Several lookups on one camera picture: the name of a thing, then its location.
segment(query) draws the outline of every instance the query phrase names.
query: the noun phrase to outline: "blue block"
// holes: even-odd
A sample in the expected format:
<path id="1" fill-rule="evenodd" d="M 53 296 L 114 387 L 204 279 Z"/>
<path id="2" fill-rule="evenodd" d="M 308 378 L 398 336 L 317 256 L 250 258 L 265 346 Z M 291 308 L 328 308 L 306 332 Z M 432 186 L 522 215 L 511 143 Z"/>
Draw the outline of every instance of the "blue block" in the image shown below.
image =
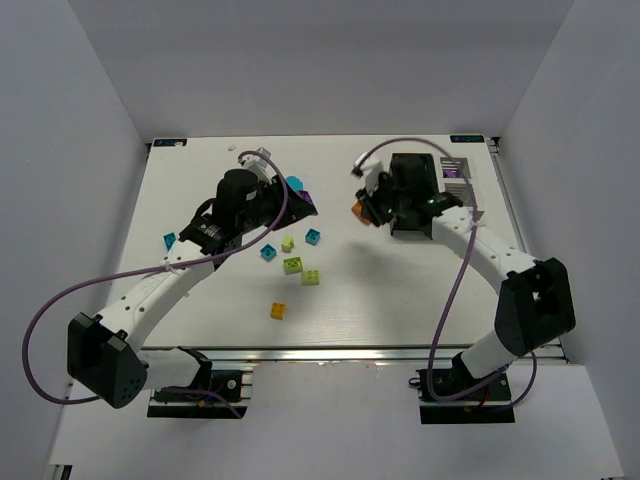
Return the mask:
<path id="1" fill-rule="evenodd" d="M 260 255 L 262 255 L 262 258 L 264 258 L 267 262 L 273 260 L 273 257 L 275 257 L 277 253 L 278 252 L 276 252 L 276 249 L 268 243 L 260 250 Z"/>
<path id="2" fill-rule="evenodd" d="M 286 180 L 289 186 L 291 187 L 291 190 L 293 190 L 294 192 L 298 192 L 304 189 L 304 184 L 302 183 L 302 180 L 300 180 L 298 177 L 294 177 L 292 175 L 290 177 L 287 177 Z"/>
<path id="3" fill-rule="evenodd" d="M 311 245 L 316 245 L 320 241 L 320 232 L 310 228 L 304 237 L 304 241 Z"/>
<path id="4" fill-rule="evenodd" d="M 164 244 L 167 246 L 167 252 L 171 250 L 171 247 L 176 242 L 176 234 L 171 232 L 167 233 L 164 237 Z"/>

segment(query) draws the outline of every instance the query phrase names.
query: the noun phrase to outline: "lime green block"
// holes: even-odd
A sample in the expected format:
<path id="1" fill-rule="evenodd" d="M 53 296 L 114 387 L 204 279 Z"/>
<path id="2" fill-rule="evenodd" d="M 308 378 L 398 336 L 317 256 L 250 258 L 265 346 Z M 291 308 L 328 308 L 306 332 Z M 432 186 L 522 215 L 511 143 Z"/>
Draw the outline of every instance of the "lime green block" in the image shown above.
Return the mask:
<path id="1" fill-rule="evenodd" d="M 319 270 L 305 270 L 301 275 L 302 285 L 320 285 Z"/>
<path id="2" fill-rule="evenodd" d="M 300 273 L 302 271 L 302 260 L 300 257 L 284 259 L 284 273 L 290 275 L 292 273 Z"/>
<path id="3" fill-rule="evenodd" d="M 291 250 L 293 250 L 293 247 L 293 237 L 291 235 L 287 235 L 286 237 L 284 237 L 284 240 L 282 241 L 282 251 L 289 253 Z"/>

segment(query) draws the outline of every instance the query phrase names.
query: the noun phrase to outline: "robotic arm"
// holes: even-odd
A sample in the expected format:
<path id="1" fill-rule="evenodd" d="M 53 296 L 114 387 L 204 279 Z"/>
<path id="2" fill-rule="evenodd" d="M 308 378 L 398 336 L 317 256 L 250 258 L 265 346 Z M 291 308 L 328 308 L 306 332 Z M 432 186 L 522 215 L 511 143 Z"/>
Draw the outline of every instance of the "robotic arm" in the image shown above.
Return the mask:
<path id="1" fill-rule="evenodd" d="M 431 155 L 398 156 L 388 172 L 374 156 L 362 167 L 359 160 L 353 173 L 365 176 L 365 187 L 356 193 L 352 211 L 362 223 L 378 227 L 402 220 L 465 256 L 471 212 L 455 196 L 438 192 L 429 175 Z M 449 378 L 458 389 L 473 386 L 575 327 L 567 271 L 558 260 L 537 260 L 478 226 L 470 265 L 499 301 L 494 329 L 453 359 Z"/>
<path id="2" fill-rule="evenodd" d="M 204 202 L 164 258 L 167 266 L 224 254 L 242 236 L 276 221 L 283 185 L 270 179 L 260 160 L 229 170 L 215 198 Z M 274 230 L 317 215 L 315 206 L 286 185 L 289 200 Z M 67 371 L 114 408 L 130 403 L 144 389 L 167 386 L 207 389 L 208 359 L 196 350 L 141 351 L 160 320 L 194 286 L 226 260 L 173 269 L 144 277 L 131 291 L 93 317 L 78 314 L 68 327 Z"/>

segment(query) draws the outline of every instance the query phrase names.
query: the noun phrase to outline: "white base platform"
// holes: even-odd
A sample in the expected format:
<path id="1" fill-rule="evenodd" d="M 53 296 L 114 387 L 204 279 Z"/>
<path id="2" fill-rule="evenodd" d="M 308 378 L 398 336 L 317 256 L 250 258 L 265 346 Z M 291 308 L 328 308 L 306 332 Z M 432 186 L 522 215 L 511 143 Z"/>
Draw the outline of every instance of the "white base platform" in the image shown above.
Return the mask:
<path id="1" fill-rule="evenodd" d="M 529 366 L 508 371 L 521 391 Z M 621 476 L 589 377 L 542 366 L 509 425 L 420 425 L 409 365 L 266 363 L 243 420 L 148 419 L 148 394 L 65 408 L 70 480 L 598 480 Z M 74 396 L 86 393 L 74 387 Z"/>
<path id="2" fill-rule="evenodd" d="M 393 239 L 386 227 L 366 228 L 350 212 L 361 186 L 350 175 L 353 161 L 386 138 L 390 137 L 192 138 L 184 147 L 152 148 L 121 270 L 157 264 L 165 255 L 162 236 L 178 233 L 195 208 L 215 196 L 218 181 L 237 167 L 236 157 L 242 150 L 267 148 L 286 176 L 295 175 L 304 182 L 320 214 L 268 237 L 278 247 L 285 234 L 292 234 L 297 246 L 291 255 L 280 251 L 266 263 L 259 248 L 254 248 L 229 259 L 170 312 L 146 345 L 429 344 L 460 259 L 443 246 Z M 483 220 L 515 246 L 487 146 L 452 144 L 446 135 L 425 138 L 474 163 L 476 191 L 486 208 Z M 427 152 L 440 158 L 413 143 L 389 146 L 380 156 L 388 162 L 393 152 Z M 304 243 L 310 227 L 322 234 L 316 247 Z M 301 256 L 306 268 L 319 269 L 321 284 L 302 287 L 298 275 L 283 275 L 282 259 L 288 256 Z M 111 298 L 136 281 L 116 282 Z M 287 304 L 284 321 L 269 317 L 273 302 Z M 484 336 L 492 328 L 496 304 L 491 287 L 469 271 L 442 343 L 468 345 Z"/>

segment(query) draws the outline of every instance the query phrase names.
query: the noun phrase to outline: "white wall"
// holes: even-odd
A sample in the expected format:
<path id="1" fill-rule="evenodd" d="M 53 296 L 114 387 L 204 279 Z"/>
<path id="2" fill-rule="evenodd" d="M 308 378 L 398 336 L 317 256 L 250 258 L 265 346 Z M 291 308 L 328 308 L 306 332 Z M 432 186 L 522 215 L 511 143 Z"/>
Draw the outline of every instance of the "white wall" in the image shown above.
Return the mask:
<path id="1" fill-rule="evenodd" d="M 535 254 L 564 261 L 584 362 L 625 473 L 640 478 L 640 4 L 577 0 L 502 140 Z"/>
<path id="2" fill-rule="evenodd" d="M 0 477 L 42 475 L 60 408 L 28 386 L 20 343 L 62 288 L 113 271 L 144 145 L 64 0 L 8 0 L 0 15 Z M 33 366 L 66 384 L 66 324 L 105 289 L 78 293 L 37 329 Z"/>
<path id="3" fill-rule="evenodd" d="M 145 139 L 502 132 L 572 0 L 71 0 Z"/>

